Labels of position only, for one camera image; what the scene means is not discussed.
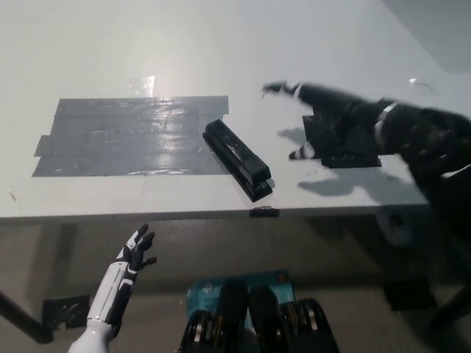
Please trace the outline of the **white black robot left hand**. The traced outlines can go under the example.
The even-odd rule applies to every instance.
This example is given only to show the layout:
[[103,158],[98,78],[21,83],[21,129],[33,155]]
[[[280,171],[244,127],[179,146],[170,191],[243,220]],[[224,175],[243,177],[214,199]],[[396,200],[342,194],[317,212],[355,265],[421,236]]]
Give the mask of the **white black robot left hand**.
[[149,225],[144,224],[136,230],[109,265],[93,299],[89,319],[104,322],[114,329],[120,327],[139,272],[157,262],[155,257],[144,257],[155,236],[148,229]]

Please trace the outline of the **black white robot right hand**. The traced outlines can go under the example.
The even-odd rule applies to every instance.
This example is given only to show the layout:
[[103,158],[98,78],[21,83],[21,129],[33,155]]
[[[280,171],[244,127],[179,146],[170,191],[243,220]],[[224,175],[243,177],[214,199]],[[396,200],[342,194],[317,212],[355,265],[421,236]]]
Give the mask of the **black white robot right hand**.
[[395,154],[384,146],[380,136],[384,121],[381,116],[383,111],[396,105],[391,99],[373,101],[338,88],[311,82],[291,85],[287,81],[273,81],[264,84],[262,91],[265,94],[290,96],[311,107],[313,115],[321,118],[328,129],[324,150],[333,150],[344,144],[349,132],[358,127],[374,140],[378,153]]

